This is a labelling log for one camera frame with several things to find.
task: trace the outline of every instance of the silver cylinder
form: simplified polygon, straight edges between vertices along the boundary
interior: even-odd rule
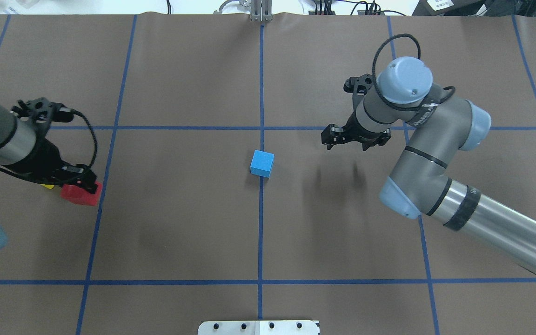
[[[483,241],[536,274],[536,221],[481,195],[470,220],[460,231]]]

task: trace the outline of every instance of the gray robot arm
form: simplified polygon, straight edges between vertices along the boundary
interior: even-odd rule
[[[430,215],[536,274],[536,221],[445,175],[458,150],[471,150],[487,136],[487,112],[440,89],[429,68],[413,57],[392,61],[378,78],[367,74],[345,85],[354,101],[359,100],[356,85],[364,95],[344,127],[329,125],[322,132],[323,144],[330,149],[358,141],[366,150],[387,141],[394,121],[412,125],[415,132],[385,182],[381,201],[407,218]]]
[[[61,195],[79,204],[98,202],[101,188],[91,167],[96,157],[96,136],[86,117],[63,104],[45,98],[18,101],[12,112],[0,105],[0,171],[21,180],[63,186]],[[52,121],[69,122],[79,116],[87,123],[94,141],[89,165],[71,165],[61,159],[57,147],[45,138]],[[7,236],[0,227],[0,248]]]

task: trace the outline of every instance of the blue cube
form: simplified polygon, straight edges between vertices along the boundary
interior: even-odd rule
[[[274,164],[274,154],[255,150],[254,158],[251,159],[251,173],[257,176],[270,177],[272,165]]]

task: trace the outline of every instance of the metal clamp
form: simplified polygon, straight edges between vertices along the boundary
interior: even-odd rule
[[[272,21],[272,0],[251,0],[249,17],[255,22]]]

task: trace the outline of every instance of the metal bracket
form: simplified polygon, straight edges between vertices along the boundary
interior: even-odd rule
[[[255,22],[272,21],[272,0],[251,0],[249,17]]]
[[[198,335],[320,335],[313,320],[202,322]]]

